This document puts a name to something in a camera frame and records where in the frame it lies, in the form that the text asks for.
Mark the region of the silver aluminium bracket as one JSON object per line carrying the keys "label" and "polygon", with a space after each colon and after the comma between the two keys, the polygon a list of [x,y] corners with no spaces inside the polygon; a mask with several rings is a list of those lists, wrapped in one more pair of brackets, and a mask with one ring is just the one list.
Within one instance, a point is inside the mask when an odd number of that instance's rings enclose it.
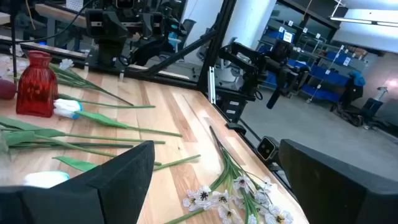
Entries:
{"label": "silver aluminium bracket", "polygon": [[215,68],[212,66],[208,69],[208,100],[211,104],[216,103]]}

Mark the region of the white artificial tulip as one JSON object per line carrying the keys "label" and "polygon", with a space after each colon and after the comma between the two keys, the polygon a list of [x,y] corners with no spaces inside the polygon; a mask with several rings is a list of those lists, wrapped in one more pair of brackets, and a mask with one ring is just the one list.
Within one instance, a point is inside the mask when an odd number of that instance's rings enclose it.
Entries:
{"label": "white artificial tulip", "polygon": [[64,100],[57,99],[53,102],[54,109],[53,112],[57,115],[68,117],[68,118],[78,118],[80,116],[95,121],[104,126],[111,126],[115,128],[123,128],[123,129],[131,129],[135,131],[145,132],[145,133],[156,133],[156,134],[164,134],[169,136],[177,136],[182,137],[179,133],[172,133],[168,131],[160,131],[155,129],[147,129],[147,128],[138,128],[134,126],[130,126],[128,124],[120,123],[119,121],[113,120],[103,114],[92,113],[88,111],[84,111],[82,105],[75,100]]}
{"label": "white artificial tulip", "polygon": [[[180,159],[177,161],[169,162],[167,164],[156,164],[154,166],[154,170],[161,170],[166,167],[176,166],[176,165],[194,160],[196,158],[199,158],[200,156],[201,156],[200,154],[197,154],[195,156],[191,156],[191,157],[187,157],[187,158]],[[72,168],[75,168],[75,169],[83,171],[83,172],[86,172],[88,170],[91,170],[91,169],[94,169],[95,167],[97,167],[97,165],[94,163],[81,161],[81,160],[73,159],[71,157],[66,157],[66,156],[58,156],[58,157],[55,157],[55,159],[72,167]],[[61,184],[62,182],[65,182],[69,179],[70,179],[70,176],[66,172],[62,172],[62,171],[54,171],[53,170],[53,171],[35,172],[35,173],[27,174],[24,177],[23,185],[49,189],[58,184]]]}

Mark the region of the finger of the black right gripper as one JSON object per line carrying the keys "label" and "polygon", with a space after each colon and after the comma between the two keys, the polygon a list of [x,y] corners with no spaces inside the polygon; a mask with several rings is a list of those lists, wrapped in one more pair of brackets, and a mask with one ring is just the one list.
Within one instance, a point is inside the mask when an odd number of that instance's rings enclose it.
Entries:
{"label": "finger of the black right gripper", "polygon": [[104,11],[102,9],[88,9],[85,12],[87,34],[94,39],[105,39]]}
{"label": "finger of the black right gripper", "polygon": [[161,28],[163,16],[159,12],[142,14],[142,33],[144,35],[162,35]]}

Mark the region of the black aluminium rig frame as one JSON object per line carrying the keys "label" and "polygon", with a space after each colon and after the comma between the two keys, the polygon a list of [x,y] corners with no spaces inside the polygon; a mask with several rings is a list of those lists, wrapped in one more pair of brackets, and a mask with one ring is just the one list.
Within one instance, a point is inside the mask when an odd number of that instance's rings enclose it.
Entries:
{"label": "black aluminium rig frame", "polygon": [[[176,61],[180,60],[182,57],[186,56],[190,52],[193,52],[194,50],[201,47],[202,45],[205,45],[206,43],[210,43],[210,49],[205,57],[204,67],[209,67],[213,65],[216,62],[216,58],[219,56],[218,51],[221,48],[221,39],[225,35],[227,26],[229,24],[229,19],[231,18],[231,15],[233,13],[233,7],[235,6],[235,4],[236,0],[223,0],[220,12],[218,13],[216,21],[211,27],[209,32],[203,34],[198,40],[196,40],[192,44],[188,45],[181,51],[175,53],[167,60],[164,60],[157,65],[145,69],[140,69],[137,65],[134,64],[125,66],[119,63],[121,66],[120,68],[111,68],[110,66],[98,65],[96,63],[96,56],[98,50],[94,51],[95,55],[94,59],[86,60],[86,65],[89,67],[93,67],[102,72],[105,71],[110,73],[121,72],[128,78],[136,78],[150,82],[157,82],[161,84],[204,91],[205,82],[208,81],[208,78],[205,76],[205,68],[201,70],[199,80],[196,83],[193,83],[191,81],[183,81],[181,78],[166,77],[166,75],[161,74],[161,72],[169,65],[175,63]],[[64,30],[61,30],[59,33],[34,40],[16,39],[16,45],[20,44],[22,48],[27,50],[44,50],[45,52],[53,53],[57,56],[58,59],[60,59],[60,57],[69,57],[77,63],[83,63],[82,60],[78,60],[76,56],[73,56],[71,52],[70,53],[62,52],[61,49],[57,49],[55,47],[51,47],[48,45],[40,45],[39,42],[48,39],[53,39],[56,36],[64,33],[72,25],[74,25],[75,21],[81,16],[81,14],[84,14],[85,16],[85,12],[87,10],[86,7],[87,5],[85,4],[80,11],[73,12],[72,13],[73,18],[70,20],[69,25],[66,26],[66,28]],[[11,47],[11,45],[12,45],[11,37],[0,36],[0,52],[4,52],[6,50],[6,47]]]}

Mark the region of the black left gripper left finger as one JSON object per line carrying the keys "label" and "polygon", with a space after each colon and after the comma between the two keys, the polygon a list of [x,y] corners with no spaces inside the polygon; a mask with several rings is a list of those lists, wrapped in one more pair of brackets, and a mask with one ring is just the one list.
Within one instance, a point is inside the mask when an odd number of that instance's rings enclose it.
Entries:
{"label": "black left gripper left finger", "polygon": [[128,151],[54,187],[74,193],[89,224],[136,224],[154,171],[154,141]]}

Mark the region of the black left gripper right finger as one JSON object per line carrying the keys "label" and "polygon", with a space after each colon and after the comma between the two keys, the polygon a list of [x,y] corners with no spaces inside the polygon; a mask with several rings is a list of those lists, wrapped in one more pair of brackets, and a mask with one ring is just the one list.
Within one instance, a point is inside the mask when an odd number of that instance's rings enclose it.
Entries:
{"label": "black left gripper right finger", "polygon": [[279,160],[310,224],[357,224],[365,190],[336,170],[341,162],[283,139]]}

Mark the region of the rack with blue bins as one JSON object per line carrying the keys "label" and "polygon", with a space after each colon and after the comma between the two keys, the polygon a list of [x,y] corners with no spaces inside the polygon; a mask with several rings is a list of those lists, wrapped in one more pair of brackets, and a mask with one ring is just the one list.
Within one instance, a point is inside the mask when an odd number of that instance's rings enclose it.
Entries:
{"label": "rack with blue bins", "polygon": [[285,84],[284,96],[292,98],[303,94],[307,102],[325,100],[337,102],[346,88],[346,83],[356,72],[367,65],[357,57],[349,45],[328,39],[331,31],[309,19],[315,27],[301,27],[293,21],[270,19],[264,33],[258,40],[257,50],[272,50],[277,40],[294,45],[287,63],[294,69],[294,78]]}

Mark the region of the red ribbed glass vase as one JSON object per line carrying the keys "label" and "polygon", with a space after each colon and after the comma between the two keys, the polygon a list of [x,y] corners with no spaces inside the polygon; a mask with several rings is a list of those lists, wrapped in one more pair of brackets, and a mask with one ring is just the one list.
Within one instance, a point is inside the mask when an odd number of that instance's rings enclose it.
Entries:
{"label": "red ribbed glass vase", "polygon": [[17,89],[16,113],[50,118],[58,94],[57,78],[49,67],[52,56],[29,50],[29,66],[23,71]]}

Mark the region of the white ceiling light fixture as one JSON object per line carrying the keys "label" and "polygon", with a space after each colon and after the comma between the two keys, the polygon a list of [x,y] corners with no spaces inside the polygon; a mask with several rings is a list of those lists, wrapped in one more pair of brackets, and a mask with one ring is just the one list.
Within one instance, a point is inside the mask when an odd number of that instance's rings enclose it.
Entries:
{"label": "white ceiling light fixture", "polygon": [[378,9],[348,9],[344,17],[332,15],[333,21],[366,25],[398,27],[398,11]]}

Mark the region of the dark red artificial tulip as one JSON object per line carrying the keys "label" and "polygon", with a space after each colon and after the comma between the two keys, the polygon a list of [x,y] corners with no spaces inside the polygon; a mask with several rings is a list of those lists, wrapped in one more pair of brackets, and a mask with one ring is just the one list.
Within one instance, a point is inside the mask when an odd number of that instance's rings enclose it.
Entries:
{"label": "dark red artificial tulip", "polygon": [[[10,82],[8,80],[0,79],[0,99],[2,100],[12,100],[17,93],[17,87],[13,82]],[[60,99],[63,100],[73,100],[77,101],[79,103],[88,103],[88,104],[93,104],[93,105],[100,105],[100,106],[107,106],[111,108],[121,108],[121,109],[143,109],[143,108],[155,108],[154,105],[139,105],[139,106],[121,106],[121,105],[110,105],[106,103],[98,103],[94,101],[86,101],[86,100],[81,100],[78,98],[74,98],[69,95],[65,94],[58,94]]]}

